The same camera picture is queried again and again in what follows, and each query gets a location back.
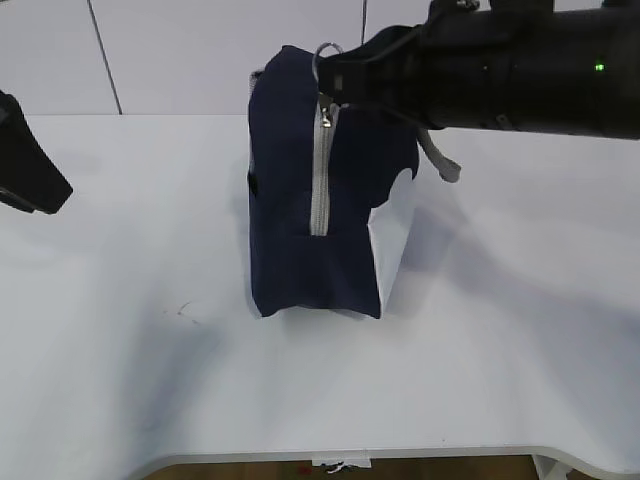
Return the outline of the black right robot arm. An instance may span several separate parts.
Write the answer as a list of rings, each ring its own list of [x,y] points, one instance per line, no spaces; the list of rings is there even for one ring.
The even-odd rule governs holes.
[[[613,139],[639,136],[639,5],[559,11],[551,1],[434,1],[322,59],[320,91],[424,128]]]

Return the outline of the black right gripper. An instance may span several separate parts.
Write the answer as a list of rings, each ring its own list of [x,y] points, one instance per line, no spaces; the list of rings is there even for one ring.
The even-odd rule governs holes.
[[[390,26],[358,48],[320,59],[319,91],[340,106],[365,107],[417,125],[432,125],[431,28],[429,22]]]

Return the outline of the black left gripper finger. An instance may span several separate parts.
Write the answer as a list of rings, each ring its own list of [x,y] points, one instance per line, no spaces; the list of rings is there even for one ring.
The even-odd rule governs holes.
[[[1,92],[1,202],[22,212],[53,215],[72,193],[31,132],[17,99]]]

